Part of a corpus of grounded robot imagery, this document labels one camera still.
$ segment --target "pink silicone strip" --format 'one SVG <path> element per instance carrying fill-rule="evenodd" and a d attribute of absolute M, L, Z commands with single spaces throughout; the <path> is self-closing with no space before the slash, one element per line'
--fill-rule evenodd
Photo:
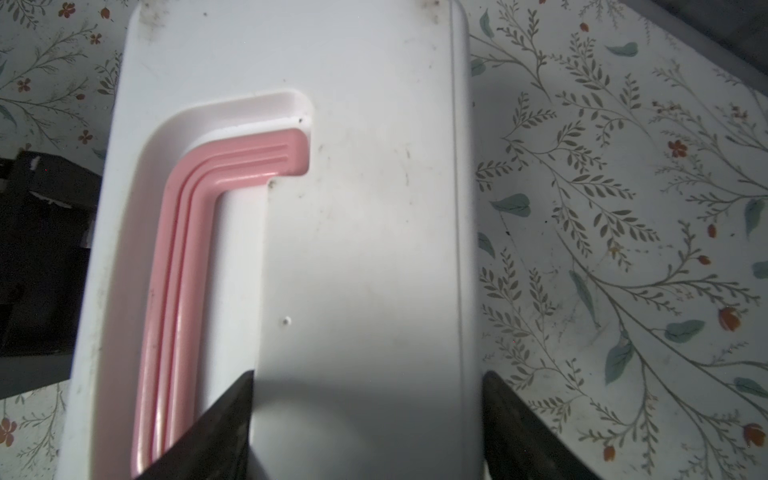
<path fill-rule="evenodd" d="M 301 175 L 309 145 L 299 130 L 214 141 L 193 149 L 168 178 L 157 228 L 136 401 L 133 475 L 194 422 L 197 357 L 216 199 L 277 175 Z"/>

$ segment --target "floral tablecloth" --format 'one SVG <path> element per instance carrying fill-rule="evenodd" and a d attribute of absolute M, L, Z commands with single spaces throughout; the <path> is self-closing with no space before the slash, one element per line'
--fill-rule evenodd
<path fill-rule="evenodd" d="M 0 0 L 0 155 L 101 171 L 133 4 Z M 605 478 L 768 477 L 768 100 L 616 0 L 463 4 L 484 367 Z M 3 402 L 0 478 L 65 390 Z"/>

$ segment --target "tabletop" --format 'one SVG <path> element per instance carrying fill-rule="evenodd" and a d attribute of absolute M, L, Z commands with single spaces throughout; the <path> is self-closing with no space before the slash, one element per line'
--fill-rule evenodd
<path fill-rule="evenodd" d="M 102 172 L 135 3 L 0 0 L 0 156 Z M 618 0 L 462 3 L 483 367 L 605 478 L 765 478 L 768 100 Z M 0 478 L 66 391 L 2 400 Z"/>

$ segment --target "white plastic container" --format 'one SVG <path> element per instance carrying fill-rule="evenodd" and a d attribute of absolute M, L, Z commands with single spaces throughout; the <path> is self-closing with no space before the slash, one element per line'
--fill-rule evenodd
<path fill-rule="evenodd" d="M 299 128 L 217 205 L 197 411 L 256 370 L 267 478 L 480 478 L 468 51 L 452 0 L 145 1 L 128 29 L 57 478 L 130 478 L 165 184 Z"/>

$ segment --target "red flower print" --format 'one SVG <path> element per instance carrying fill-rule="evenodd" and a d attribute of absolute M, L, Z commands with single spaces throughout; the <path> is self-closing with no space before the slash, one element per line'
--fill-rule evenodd
<path fill-rule="evenodd" d="M 83 134 L 78 137 L 78 140 L 83 142 L 83 145 L 88 145 L 89 140 L 93 140 L 93 135 L 90 135 L 87 130 L 83 130 Z"/>
<path fill-rule="evenodd" d="M 742 120 L 746 120 L 746 118 L 748 117 L 748 115 L 746 113 L 746 110 L 745 111 L 741 111 L 741 108 L 739 108 L 739 107 L 737 107 L 735 105 L 733 107 L 731 107 L 730 109 L 733 111 L 733 113 L 730 115 L 733 118 L 741 118 Z"/>
<path fill-rule="evenodd" d="M 616 449 L 611 447 L 605 447 L 605 450 L 603 450 L 603 460 L 606 462 L 612 462 L 614 458 L 616 457 Z"/>
<path fill-rule="evenodd" d="M 736 312 L 735 308 L 727 306 L 717 313 L 717 319 L 720 321 L 720 326 L 723 327 L 723 330 L 735 332 L 739 325 L 741 325 L 741 320 L 739 320 L 739 317 L 734 312 Z"/>
<path fill-rule="evenodd" d="M 29 86 L 29 82 L 31 82 L 29 78 L 25 78 L 24 81 L 17 81 L 16 84 L 18 85 L 18 92 L 22 93 L 23 91 L 30 91 L 31 88 Z"/>
<path fill-rule="evenodd" d="M 763 431 L 763 427 L 756 423 L 750 423 L 744 427 L 744 441 L 746 446 L 750 446 L 751 443 L 762 447 L 766 441 L 766 433 Z"/>
<path fill-rule="evenodd" d="M 3 419 L 0 422 L 0 443 L 5 443 L 6 447 L 13 445 L 12 433 L 16 431 L 16 422 L 11 422 L 8 419 Z"/>
<path fill-rule="evenodd" d="M 685 153 L 686 150 L 688 150 L 688 147 L 679 140 L 675 141 L 674 143 L 667 142 L 667 146 L 670 148 L 670 150 L 672 150 L 672 156 L 675 158 L 687 157 L 688 155 L 687 153 Z"/>
<path fill-rule="evenodd" d="M 58 16 L 69 18 L 69 15 L 74 13 L 74 3 L 64 2 L 61 4 L 61 10 L 58 11 Z"/>

